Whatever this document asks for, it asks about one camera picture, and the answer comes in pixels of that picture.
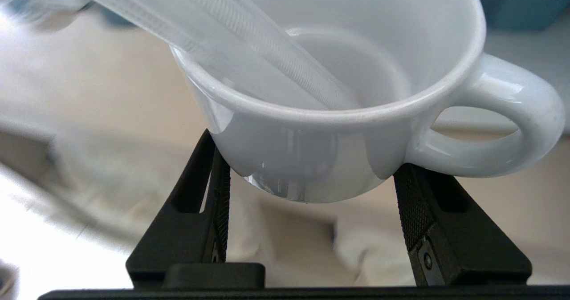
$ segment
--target transparent plastic tube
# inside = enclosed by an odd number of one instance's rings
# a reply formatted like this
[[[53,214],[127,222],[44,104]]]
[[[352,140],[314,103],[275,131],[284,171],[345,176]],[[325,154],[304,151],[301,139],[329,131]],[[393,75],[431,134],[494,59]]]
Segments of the transparent plastic tube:
[[[95,0],[189,53],[252,97],[302,109],[358,109],[356,96],[251,0]]]

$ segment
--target white cup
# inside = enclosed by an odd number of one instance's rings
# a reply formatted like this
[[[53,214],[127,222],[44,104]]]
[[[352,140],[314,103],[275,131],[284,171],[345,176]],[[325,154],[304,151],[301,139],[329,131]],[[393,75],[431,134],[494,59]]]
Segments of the white cup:
[[[345,200],[406,162],[456,176],[500,176],[537,162],[562,134],[556,91],[482,53],[479,0],[253,1],[365,106],[273,105],[235,91],[174,51],[222,156],[269,193],[308,203]],[[505,115],[519,131],[465,142],[431,130],[455,105]]]

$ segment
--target blurred background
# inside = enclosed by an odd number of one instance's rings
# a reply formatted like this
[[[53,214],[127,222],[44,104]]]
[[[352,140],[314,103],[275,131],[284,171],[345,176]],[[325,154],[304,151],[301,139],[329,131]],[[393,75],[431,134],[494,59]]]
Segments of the blurred background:
[[[570,0],[482,0],[485,51],[546,79],[570,113]],[[48,8],[47,4],[57,4]],[[130,288],[124,266],[206,125],[169,47],[89,0],[0,0],[2,300]],[[570,283],[570,123],[541,162],[461,184],[533,262]],[[454,107],[434,129],[485,140],[516,126]],[[293,203],[232,174],[228,261],[267,286],[414,285],[393,182],[339,203]]]

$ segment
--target blue object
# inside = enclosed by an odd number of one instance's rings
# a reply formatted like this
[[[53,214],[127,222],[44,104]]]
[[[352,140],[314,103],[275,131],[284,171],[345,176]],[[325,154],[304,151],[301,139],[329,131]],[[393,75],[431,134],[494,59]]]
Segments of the blue object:
[[[487,26],[498,30],[543,30],[553,24],[570,0],[481,0]]]
[[[100,5],[101,13],[105,21],[110,24],[111,26],[116,26],[120,28],[131,28],[136,27],[135,24],[132,24],[126,18],[120,16],[119,14],[109,10],[108,8]]]

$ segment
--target cup rim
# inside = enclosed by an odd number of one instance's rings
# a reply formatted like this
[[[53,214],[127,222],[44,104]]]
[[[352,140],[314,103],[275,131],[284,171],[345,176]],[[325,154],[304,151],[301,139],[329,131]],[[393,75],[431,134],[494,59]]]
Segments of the cup rim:
[[[183,52],[174,47],[171,47],[171,49],[179,64],[188,68],[184,69],[184,71],[191,82],[199,90],[206,93],[208,97],[232,109],[234,112],[263,116],[265,119],[285,123],[303,123],[314,126],[354,126],[355,124],[386,122],[408,118],[427,109],[437,99],[448,95],[456,89],[460,82],[468,76],[471,68],[483,51],[486,38],[486,22],[483,7],[479,0],[468,1],[472,8],[472,21],[474,21],[475,27],[472,30],[470,43],[460,61],[439,81],[411,97],[363,109],[297,109],[255,99],[227,87]]]

